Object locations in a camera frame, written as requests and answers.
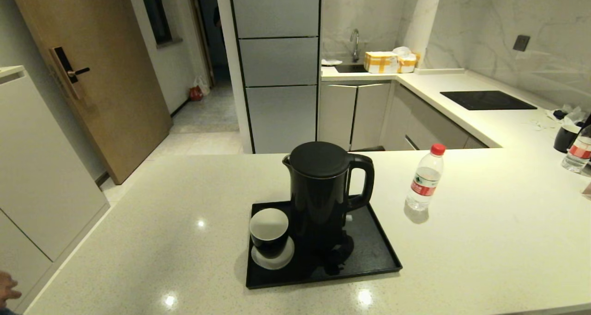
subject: hand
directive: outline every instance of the hand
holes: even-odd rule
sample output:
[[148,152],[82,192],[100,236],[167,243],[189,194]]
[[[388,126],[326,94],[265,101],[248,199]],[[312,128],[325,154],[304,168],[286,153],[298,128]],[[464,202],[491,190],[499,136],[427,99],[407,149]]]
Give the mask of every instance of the hand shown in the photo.
[[0,309],[6,308],[6,300],[21,297],[21,292],[12,290],[17,285],[18,281],[13,280],[9,273],[0,271]]

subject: electric kettle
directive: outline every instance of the electric kettle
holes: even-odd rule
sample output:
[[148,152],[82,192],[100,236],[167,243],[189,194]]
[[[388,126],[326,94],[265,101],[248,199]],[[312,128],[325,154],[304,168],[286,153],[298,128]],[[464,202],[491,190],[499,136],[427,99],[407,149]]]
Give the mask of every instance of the electric kettle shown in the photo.
[[[343,243],[346,213],[369,203],[374,188],[372,160],[331,143],[309,142],[297,146],[283,164],[291,175],[289,235],[298,247],[330,252]],[[365,184],[361,195],[350,199],[353,168],[365,171]]]

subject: plastic bottle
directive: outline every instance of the plastic bottle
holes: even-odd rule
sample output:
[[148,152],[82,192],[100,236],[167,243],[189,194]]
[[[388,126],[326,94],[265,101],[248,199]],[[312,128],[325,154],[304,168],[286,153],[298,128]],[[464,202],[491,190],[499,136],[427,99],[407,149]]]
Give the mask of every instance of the plastic bottle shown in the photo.
[[431,152],[418,163],[414,179],[408,191],[406,203],[414,210],[425,210],[429,206],[435,187],[443,173],[445,145],[434,144]]
[[591,158],[591,126],[586,126],[581,130],[573,145],[570,146],[566,157],[562,161],[562,166],[572,172],[580,173]]

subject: window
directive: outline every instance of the window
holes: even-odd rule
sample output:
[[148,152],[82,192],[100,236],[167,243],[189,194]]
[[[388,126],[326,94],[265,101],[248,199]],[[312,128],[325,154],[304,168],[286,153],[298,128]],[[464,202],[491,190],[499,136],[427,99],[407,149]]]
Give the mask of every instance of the window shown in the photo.
[[162,0],[144,0],[150,25],[152,25],[152,32],[156,38],[156,44],[167,43],[172,41],[169,23],[166,20]]

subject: wall outlet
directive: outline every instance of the wall outlet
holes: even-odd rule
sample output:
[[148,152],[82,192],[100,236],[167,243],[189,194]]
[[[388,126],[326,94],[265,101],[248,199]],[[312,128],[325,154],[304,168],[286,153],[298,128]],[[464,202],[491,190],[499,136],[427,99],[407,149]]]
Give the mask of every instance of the wall outlet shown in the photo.
[[525,52],[528,42],[530,42],[530,36],[518,35],[517,39],[515,39],[515,45],[513,45],[513,49],[519,50],[519,52]]

